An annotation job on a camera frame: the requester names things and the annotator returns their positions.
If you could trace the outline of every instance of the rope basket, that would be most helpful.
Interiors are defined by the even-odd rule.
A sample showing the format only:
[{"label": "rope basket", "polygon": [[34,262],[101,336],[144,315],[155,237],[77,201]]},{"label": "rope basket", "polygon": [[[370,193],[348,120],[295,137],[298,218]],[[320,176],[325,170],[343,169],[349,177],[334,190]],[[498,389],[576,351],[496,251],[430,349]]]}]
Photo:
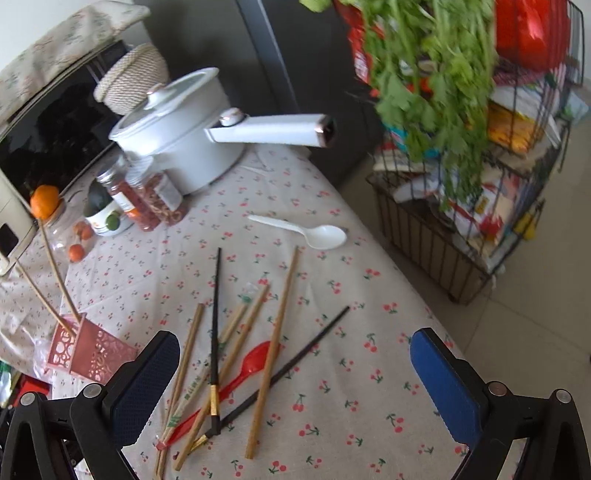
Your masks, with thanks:
[{"label": "rope basket", "polygon": [[135,47],[120,58],[95,88],[97,102],[115,113],[127,115],[157,83],[170,81],[166,61],[151,43]]}]

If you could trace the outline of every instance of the green vegetable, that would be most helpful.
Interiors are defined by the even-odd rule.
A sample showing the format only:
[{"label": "green vegetable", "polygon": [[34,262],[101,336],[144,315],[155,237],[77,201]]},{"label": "green vegetable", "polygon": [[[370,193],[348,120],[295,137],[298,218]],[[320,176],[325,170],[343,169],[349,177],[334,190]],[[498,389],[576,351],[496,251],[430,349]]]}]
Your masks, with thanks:
[{"label": "green vegetable", "polygon": [[119,228],[121,225],[121,220],[119,218],[119,212],[111,213],[105,220],[105,226],[111,231],[114,232]]},{"label": "green vegetable", "polygon": [[331,0],[300,0],[300,3],[313,12],[323,12],[331,6]]},{"label": "green vegetable", "polygon": [[[300,1],[309,8],[330,4]],[[406,131],[413,161],[422,161],[429,148],[441,151],[444,205],[449,199],[465,202],[479,196],[496,60],[492,0],[340,1],[362,12],[363,47],[372,58],[369,82],[380,92],[376,110],[382,121]],[[420,91],[418,68],[427,59],[436,64],[428,79],[430,96]],[[453,173],[457,182],[452,182]]]}]

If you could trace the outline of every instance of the wooden stick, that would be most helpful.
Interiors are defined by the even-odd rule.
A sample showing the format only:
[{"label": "wooden stick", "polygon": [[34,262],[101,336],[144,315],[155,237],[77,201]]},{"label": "wooden stick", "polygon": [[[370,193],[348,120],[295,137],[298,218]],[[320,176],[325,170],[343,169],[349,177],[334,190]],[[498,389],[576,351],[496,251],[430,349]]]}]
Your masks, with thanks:
[{"label": "wooden stick", "polygon": [[[312,350],[312,347],[314,345],[318,345],[318,343],[326,336],[326,334],[332,329],[332,327],[334,327],[335,324],[337,322],[339,322],[341,320],[341,318],[343,316],[345,316],[345,314],[348,311],[349,311],[349,307],[345,307],[343,310],[341,310],[340,313],[333,320],[331,320],[330,323],[327,326],[325,326],[320,331],[320,333],[318,335],[316,335],[302,350],[300,350],[299,353],[294,358],[292,358],[285,365],[283,365],[283,367],[281,367],[275,373],[275,375],[273,375],[271,377],[271,386],[275,385],[279,380],[284,378],[287,375],[287,373],[292,368],[294,368],[298,364],[298,362],[300,360],[302,360],[308,354],[308,352],[310,350]],[[245,401],[243,401],[240,405],[238,405],[236,408],[234,408],[234,410],[232,410],[228,415],[226,415],[222,419],[222,428],[230,425],[231,422],[236,420],[248,408],[250,408],[252,405],[254,405],[254,403],[256,402],[256,399],[258,398],[258,394],[259,394],[259,391],[257,390],[250,397],[248,397]],[[205,432],[204,437],[206,440],[210,439],[211,437],[213,437],[213,431],[211,429],[209,429],[208,431]]]},{"label": "wooden stick", "polygon": [[[267,292],[269,290],[269,287],[270,286],[268,284],[265,285],[265,287],[263,287],[263,291],[261,292],[260,298],[264,299],[267,296]],[[250,317],[248,318],[248,321],[245,324],[244,330],[242,331],[240,337],[238,337],[238,340],[236,341],[236,344],[232,348],[232,352],[226,358],[226,361],[224,362],[223,367],[222,367],[222,372],[220,373],[220,383],[226,381],[227,377],[229,376],[232,366],[234,365],[234,362],[236,362],[236,359],[238,358],[238,354],[240,353],[240,350],[241,350],[242,346],[244,345],[244,342],[246,341],[246,337],[248,336],[248,333],[250,333],[250,331],[252,329],[252,324],[254,323],[256,318],[258,317],[261,306],[262,306],[262,302],[260,302],[260,304],[258,304],[255,307],[255,309],[252,311]],[[201,428],[202,424],[203,424],[203,420],[201,420],[199,422],[199,426],[197,427],[197,430],[196,430],[197,432]],[[202,438],[199,438],[193,442],[189,453],[194,451],[196,448],[199,447],[199,445],[201,445],[203,443]]]},{"label": "wooden stick", "polygon": [[[183,356],[181,357],[178,374],[174,379],[173,394],[170,397],[170,406],[168,408],[168,415],[165,425],[168,424],[168,420],[170,419],[174,411],[174,407],[178,403],[178,398],[180,397],[180,394],[183,390],[184,377],[187,374],[187,366],[189,365],[189,360],[191,360],[191,353],[193,352],[193,346],[195,345],[195,337],[197,335],[199,325],[201,324],[201,320],[203,318],[203,308],[203,303],[199,303],[197,305],[197,309],[195,310],[195,315],[193,315],[193,323],[191,324],[191,328],[189,329],[189,335],[187,336],[187,341],[185,342],[185,346],[183,348]],[[160,450],[158,452],[158,457],[156,459],[156,467],[154,471],[155,478],[162,479],[165,466],[166,451]]]},{"label": "wooden stick", "polygon": [[[267,297],[268,292],[269,292],[269,285],[267,284],[263,287],[263,289],[259,293],[259,296],[256,298],[256,301],[255,301],[255,304],[251,310],[251,313],[250,313],[248,319],[246,320],[244,330],[242,331],[242,333],[238,337],[236,344],[232,348],[232,352],[230,353],[228,358],[226,358],[226,361],[223,363],[222,372],[220,374],[222,381],[225,379],[225,377],[228,375],[228,373],[230,373],[230,369],[232,367],[231,363],[233,363],[236,360],[236,357],[238,356],[240,348],[242,347],[242,345],[246,341],[246,337],[247,337],[248,333],[250,332],[253,322],[258,317],[258,314],[261,310],[261,307],[262,307],[262,304],[263,304],[265,298]],[[208,397],[206,399],[206,401],[203,402],[203,405],[201,407],[201,411],[199,412],[199,414],[195,417],[195,420],[193,421],[193,426],[191,426],[191,430],[189,430],[189,433],[187,434],[187,440],[186,440],[186,443],[183,447],[183,450],[181,451],[181,453],[178,454],[177,461],[174,464],[174,469],[177,472],[183,467],[185,460],[187,459],[189,453],[191,453],[191,449],[193,448],[193,442],[195,441],[195,437],[199,433],[199,429],[203,425],[203,422],[205,421],[205,417],[209,414],[210,406],[211,406],[210,405],[210,398]]]},{"label": "wooden stick", "polygon": [[281,336],[281,326],[283,325],[283,318],[285,318],[285,308],[287,307],[287,298],[290,293],[291,279],[297,265],[297,257],[300,250],[298,247],[295,248],[293,256],[291,257],[290,269],[285,279],[285,285],[283,287],[283,293],[281,294],[281,304],[279,305],[279,312],[275,318],[275,328],[273,328],[273,334],[271,336],[271,344],[269,351],[267,352],[267,358],[265,359],[265,369],[261,378],[261,385],[259,387],[259,394],[255,404],[254,417],[252,419],[251,431],[248,434],[248,443],[246,444],[246,452],[244,457],[252,460],[256,448],[256,439],[258,437],[258,431],[261,428],[263,409],[265,408],[265,401],[267,400],[267,394],[269,393],[269,387],[271,382],[271,374],[273,370],[273,364],[275,363],[275,357],[277,357],[277,350],[279,350],[279,339]]},{"label": "wooden stick", "polygon": [[29,276],[29,274],[27,273],[27,270],[24,269],[24,267],[21,265],[21,263],[19,262],[18,259],[15,261],[15,263],[16,263],[17,267],[20,269],[20,271],[22,272],[22,274],[24,275],[24,277],[27,279],[27,282],[29,282],[29,285],[31,286],[33,291],[37,294],[37,297],[39,297],[39,300],[41,300],[41,303],[43,305],[45,305],[45,308],[47,310],[49,310],[49,313],[51,313],[54,316],[54,318],[58,321],[58,323],[61,325],[61,327],[66,332],[68,332],[68,334],[72,338],[75,338],[76,334],[74,333],[74,331],[70,328],[70,326],[66,323],[66,321],[60,316],[60,314],[55,311],[55,309],[51,306],[49,301],[43,296],[43,293],[41,293],[41,290],[39,290],[37,285],[35,285],[35,282],[33,282],[33,279]]},{"label": "wooden stick", "polygon": [[[221,352],[223,352],[228,340],[238,327],[238,323],[242,320],[242,317],[244,316],[247,308],[248,303],[241,302],[240,305],[232,313],[232,316],[228,319],[228,322],[224,327],[222,334],[220,335],[219,342],[221,345]],[[176,427],[178,426],[180,419],[182,418],[185,410],[187,409],[189,402],[191,402],[191,400],[193,400],[197,396],[197,394],[199,393],[199,389],[207,380],[208,375],[209,366],[203,367],[203,369],[199,372],[199,375],[195,377],[195,379],[193,380],[191,387],[189,387],[189,391],[185,394],[183,398],[179,400],[176,409],[174,410],[174,414],[171,416],[171,418],[176,417],[178,420],[176,422],[172,422],[171,424],[171,418],[168,419],[167,427],[161,438],[162,443],[167,444],[170,438],[173,436],[174,431],[176,430]]]},{"label": "wooden stick", "polygon": [[53,258],[53,252],[51,251],[51,245],[49,244],[49,240],[47,239],[45,227],[43,227],[43,221],[41,221],[41,219],[38,219],[37,223],[39,224],[39,230],[41,230],[41,236],[43,237],[43,243],[45,244],[45,249],[47,250],[47,256],[49,258],[49,263],[51,264],[51,269],[53,270],[53,274],[56,276],[57,284],[60,286],[60,290],[63,293],[63,296],[66,298],[66,303],[70,307],[70,310],[72,311],[72,315],[74,316],[76,321],[78,323],[80,323],[82,321],[82,319],[80,318],[80,313],[78,313],[78,310],[76,310],[76,307],[74,307],[74,302],[72,301],[70,294],[66,290],[66,285],[64,284],[64,281],[61,279],[60,271],[57,269],[56,259]]}]

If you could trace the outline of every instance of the small orange fruit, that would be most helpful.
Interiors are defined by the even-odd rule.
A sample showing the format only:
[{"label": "small orange fruit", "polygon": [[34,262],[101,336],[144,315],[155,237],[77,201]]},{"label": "small orange fruit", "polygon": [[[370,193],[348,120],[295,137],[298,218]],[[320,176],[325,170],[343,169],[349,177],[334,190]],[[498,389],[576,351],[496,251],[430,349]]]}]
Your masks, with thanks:
[{"label": "small orange fruit", "polygon": [[39,185],[31,196],[31,211],[35,218],[47,220],[60,203],[60,191],[53,185]]},{"label": "small orange fruit", "polygon": [[95,233],[92,231],[92,228],[87,223],[87,224],[85,224],[84,228],[80,232],[80,239],[81,240],[88,240],[88,239],[92,238],[92,236],[94,234]]},{"label": "small orange fruit", "polygon": [[92,228],[90,227],[90,225],[88,225],[88,223],[81,220],[80,222],[74,225],[74,234],[80,240],[88,240],[89,238],[92,238],[92,236],[95,233],[92,231]]},{"label": "small orange fruit", "polygon": [[86,256],[84,248],[80,244],[74,244],[68,249],[68,256],[72,263],[78,263]]}]

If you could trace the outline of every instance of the jar lid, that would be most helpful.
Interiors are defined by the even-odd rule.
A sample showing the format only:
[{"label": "jar lid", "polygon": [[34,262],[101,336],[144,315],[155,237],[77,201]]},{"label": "jar lid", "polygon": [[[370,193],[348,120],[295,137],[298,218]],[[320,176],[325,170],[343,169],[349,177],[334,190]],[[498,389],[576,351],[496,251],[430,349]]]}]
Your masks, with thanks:
[{"label": "jar lid", "polygon": [[125,158],[123,157],[123,155],[120,155],[119,158],[107,162],[103,166],[103,168],[99,170],[99,173],[96,176],[96,180],[99,183],[107,183],[109,180],[112,180],[113,177],[118,173],[123,173],[122,169],[124,165]]},{"label": "jar lid", "polygon": [[154,157],[144,157],[131,164],[131,168],[125,174],[125,181],[132,187],[144,184],[144,180],[154,171]]},{"label": "jar lid", "polygon": [[117,122],[109,134],[109,139],[117,141],[120,137],[137,133],[158,118],[166,116],[192,93],[213,80],[218,72],[215,67],[197,70],[164,87],[152,90],[146,100]]}]

